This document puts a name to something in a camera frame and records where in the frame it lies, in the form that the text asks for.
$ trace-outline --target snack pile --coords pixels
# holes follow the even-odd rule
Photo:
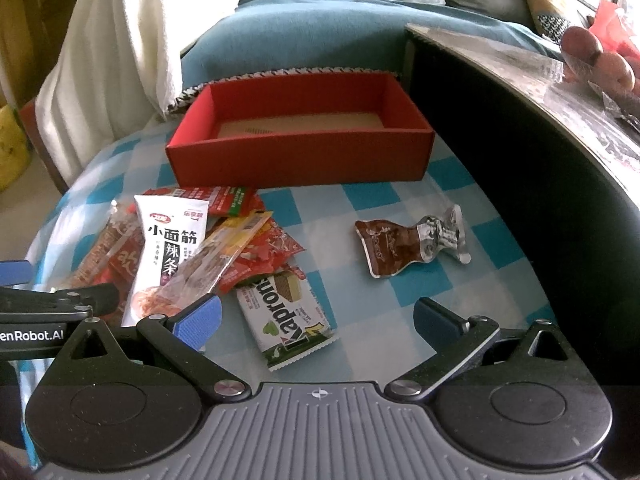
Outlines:
[[[304,273],[287,261],[304,248],[242,187],[151,189],[111,204],[107,225],[60,287],[113,283],[111,326],[150,314],[174,316],[204,294],[236,287],[270,370],[333,342]]]

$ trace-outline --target clear plastic bag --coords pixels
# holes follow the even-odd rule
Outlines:
[[[304,250],[270,218],[222,275],[218,288],[227,293],[240,282],[274,274],[291,256]]]
[[[270,217],[270,211],[262,211],[223,221],[206,238],[200,250],[158,289],[158,304],[170,304],[182,310],[214,290],[224,272]]]
[[[115,200],[111,202],[110,215],[105,227],[100,231],[89,252],[78,268],[58,288],[76,288],[95,283],[105,271],[112,258],[123,247],[129,237],[140,228],[138,215]]]

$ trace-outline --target blue checkered tablecloth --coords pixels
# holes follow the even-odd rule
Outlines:
[[[102,150],[62,198],[33,241],[31,286],[49,290],[75,269],[104,226],[114,198],[125,202],[149,188],[172,186],[164,146],[177,123],[133,134]],[[412,305],[421,296],[468,317],[485,314],[521,328],[552,317],[536,275],[497,211],[460,161],[437,139],[420,182],[383,182],[262,190],[267,208],[306,251],[296,257],[337,328],[340,339],[302,360],[269,372],[233,294],[223,298],[223,322],[207,356],[252,387],[260,381],[375,380],[384,385],[433,354],[415,333]],[[462,208],[472,261],[441,253],[376,280],[358,240],[358,219],[411,225],[426,214]],[[42,362],[19,366],[23,402],[44,372]]]

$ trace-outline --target cardboard box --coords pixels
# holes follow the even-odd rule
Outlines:
[[[305,73],[207,86],[166,147],[180,186],[420,180],[434,131],[391,74]]]

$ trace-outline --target spicy gluten strip package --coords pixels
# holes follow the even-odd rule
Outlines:
[[[136,195],[145,247],[131,287],[129,314],[143,317],[143,305],[158,287],[169,282],[180,264],[195,254],[204,240],[209,202],[161,195]]]

